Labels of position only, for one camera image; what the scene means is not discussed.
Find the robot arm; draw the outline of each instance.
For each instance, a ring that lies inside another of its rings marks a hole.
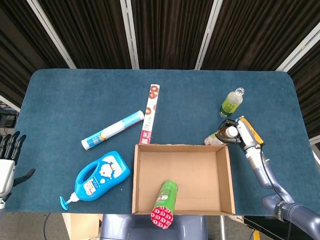
[[[235,126],[237,128],[238,137],[236,141],[226,141],[219,135],[216,135],[216,137],[225,143],[239,144],[245,151],[245,157],[248,159],[261,187],[275,189],[276,193],[262,197],[262,207],[279,220],[290,221],[312,238],[320,240],[320,215],[302,204],[295,203],[292,196],[280,185],[269,165],[269,159],[263,154],[262,146],[258,144],[249,127],[242,120],[234,121],[230,119],[222,123],[220,128],[224,126]]]
[[[17,131],[13,135],[0,137],[0,211],[5,208],[12,188],[31,178],[35,172],[33,168],[26,175],[14,179],[20,150],[26,139],[26,135],[23,135],[16,141],[19,134],[20,132]]]

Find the pringles can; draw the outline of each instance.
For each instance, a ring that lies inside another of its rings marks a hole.
[[[171,180],[165,181],[151,212],[152,222],[162,229],[167,229],[174,220],[174,210],[178,193],[178,185]]]

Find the cardboard box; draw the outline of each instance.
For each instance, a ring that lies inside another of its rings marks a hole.
[[[137,144],[132,213],[150,214],[165,180],[178,185],[175,215],[236,212],[227,146]]]

